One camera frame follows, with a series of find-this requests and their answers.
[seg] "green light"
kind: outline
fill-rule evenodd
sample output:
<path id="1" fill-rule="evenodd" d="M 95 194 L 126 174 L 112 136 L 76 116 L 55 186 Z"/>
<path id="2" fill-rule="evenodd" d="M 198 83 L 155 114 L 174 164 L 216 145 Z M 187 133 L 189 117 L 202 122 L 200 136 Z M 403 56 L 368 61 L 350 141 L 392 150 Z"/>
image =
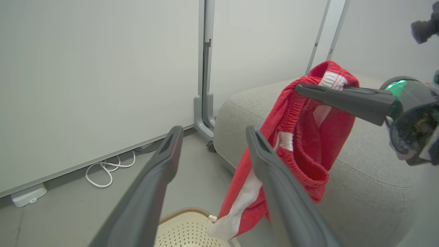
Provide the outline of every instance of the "green light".
<path id="1" fill-rule="evenodd" d="M 392 92 L 393 96 L 398 98 L 406 85 L 406 80 L 400 80 L 388 85 L 385 90 Z"/>
<path id="2" fill-rule="evenodd" d="M 388 85 L 384 90 L 389 90 L 391 87 L 398 85 L 398 84 L 401 84 L 401 83 L 405 83 L 405 82 L 406 82 L 406 80 L 400 80 L 400 81 L 394 82 L 394 83 Z"/>

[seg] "gray upholstery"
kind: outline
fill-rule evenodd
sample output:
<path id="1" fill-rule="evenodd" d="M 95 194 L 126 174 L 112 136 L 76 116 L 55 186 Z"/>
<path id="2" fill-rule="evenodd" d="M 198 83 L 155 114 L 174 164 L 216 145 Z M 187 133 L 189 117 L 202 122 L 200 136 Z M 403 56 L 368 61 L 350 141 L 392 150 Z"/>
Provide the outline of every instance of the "gray upholstery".
<path id="1" fill-rule="evenodd" d="M 357 76 L 362 87 L 382 82 Z M 292 80 L 232 96 L 219 110 L 214 146 L 236 167 L 247 147 L 245 128 L 260 127 L 278 95 Z M 416 195 L 423 168 L 399 161 L 388 145 L 385 127 L 356 119 L 332 169 L 317 207 L 346 246 L 396 246 L 416 217 Z"/>

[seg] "metal stand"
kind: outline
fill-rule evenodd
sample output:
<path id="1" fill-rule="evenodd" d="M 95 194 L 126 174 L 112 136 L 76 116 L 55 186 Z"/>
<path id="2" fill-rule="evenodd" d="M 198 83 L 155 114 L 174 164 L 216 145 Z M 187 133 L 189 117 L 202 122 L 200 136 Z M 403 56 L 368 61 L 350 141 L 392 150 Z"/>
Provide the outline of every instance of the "metal stand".
<path id="1" fill-rule="evenodd" d="M 200 0 L 198 39 L 198 95 L 194 98 L 195 128 L 213 140 L 213 94 L 209 92 L 215 0 Z"/>

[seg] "white cable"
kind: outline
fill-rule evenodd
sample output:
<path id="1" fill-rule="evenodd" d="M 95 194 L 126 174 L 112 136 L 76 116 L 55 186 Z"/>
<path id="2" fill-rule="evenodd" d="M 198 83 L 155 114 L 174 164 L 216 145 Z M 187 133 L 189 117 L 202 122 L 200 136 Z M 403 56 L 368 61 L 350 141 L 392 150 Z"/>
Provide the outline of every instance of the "white cable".
<path id="1" fill-rule="evenodd" d="M 110 185 L 113 183 L 113 176 L 111 175 L 110 172 L 113 172 L 113 171 L 119 169 L 119 167 L 122 167 L 122 168 L 128 168 L 128 167 L 131 167 L 132 165 L 134 165 L 134 163 L 136 162 L 136 154 L 134 153 L 134 150 L 132 150 L 132 152 L 133 152 L 133 162 L 132 162 L 130 165 L 127 165 L 127 166 L 121 165 L 121 164 L 120 164 L 121 162 L 120 162 L 119 155 L 116 155 L 117 160 L 119 161 L 118 164 L 113 164 L 113 163 L 106 162 L 107 160 L 104 160 L 104 161 L 101 161 L 101 162 L 98 162 L 98 163 L 94 163 L 93 165 L 91 165 L 91 166 L 89 166 L 89 167 L 87 168 L 87 171 L 85 172 L 85 179 L 87 179 L 87 181 L 90 182 L 90 184 L 92 184 L 92 185 L 94 185 L 94 186 L 96 186 L 96 187 L 99 187 L 99 188 L 107 188 L 108 186 L 110 186 Z M 99 184 L 97 184 L 97 183 L 91 181 L 91 179 L 88 177 L 88 171 L 90 170 L 90 168 L 92 168 L 93 166 L 98 165 L 98 164 L 101 165 L 101 167 L 104 169 L 104 171 L 105 171 L 105 172 L 108 174 L 108 176 L 110 177 L 110 182 L 109 182 L 108 184 L 106 184 L 106 185 L 99 185 Z M 109 170 L 109 169 L 107 168 L 107 165 L 109 165 L 109 166 L 114 166 L 114 167 L 116 167 L 116 168 L 114 168 L 114 169 L 112 169 L 112 170 Z"/>

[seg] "white plastic basket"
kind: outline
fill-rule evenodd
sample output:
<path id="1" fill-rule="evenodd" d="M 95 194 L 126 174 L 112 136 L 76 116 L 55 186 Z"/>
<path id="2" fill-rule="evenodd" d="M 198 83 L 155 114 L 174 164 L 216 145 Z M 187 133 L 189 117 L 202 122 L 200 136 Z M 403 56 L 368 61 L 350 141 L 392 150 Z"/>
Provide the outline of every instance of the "white plastic basket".
<path id="1" fill-rule="evenodd" d="M 212 238 L 207 228 L 216 220 L 206 210 L 187 207 L 160 220 L 154 247 L 240 247 L 236 238 Z"/>

